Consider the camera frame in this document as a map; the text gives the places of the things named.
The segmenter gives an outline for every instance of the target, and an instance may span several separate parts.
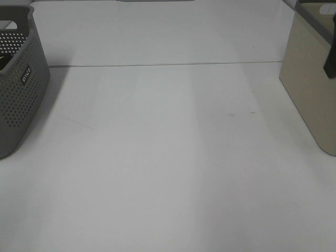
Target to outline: basket handle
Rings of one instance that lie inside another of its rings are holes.
[[[32,21],[33,8],[25,5],[3,5],[0,6],[0,20],[13,21],[18,33],[29,34],[29,23]]]
[[[328,58],[324,64],[324,70],[329,79],[336,78],[336,15],[334,16],[333,21],[334,21],[334,38]]]

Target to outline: basket handle hole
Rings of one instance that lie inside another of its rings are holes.
[[[4,25],[8,24],[4,30],[16,30],[17,29],[17,24],[14,21],[11,20],[2,20],[1,22],[4,23]]]

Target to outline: gray container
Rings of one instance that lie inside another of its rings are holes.
[[[0,158],[17,148],[49,83],[33,11],[30,6],[0,6],[0,20],[17,25],[17,29],[0,30],[0,53],[11,57],[0,70]]]
[[[299,0],[280,80],[320,148],[336,155],[336,54],[331,1]]]

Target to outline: perforated holes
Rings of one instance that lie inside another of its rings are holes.
[[[14,56],[26,41],[22,33],[0,33],[0,52]]]
[[[23,86],[21,76],[28,65],[32,73]],[[10,128],[19,127],[34,107],[41,84],[45,83],[47,78],[45,67],[41,44],[38,39],[33,38],[11,72],[0,76],[0,116]]]

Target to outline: white tabletop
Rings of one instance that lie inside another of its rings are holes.
[[[36,2],[51,65],[0,161],[2,252],[334,252],[336,159],[278,79],[280,0]],[[179,65],[230,63],[220,65]]]
[[[281,0],[32,6],[49,65],[281,61],[293,18]]]
[[[335,158],[280,65],[51,69],[0,163],[2,251],[333,251]]]

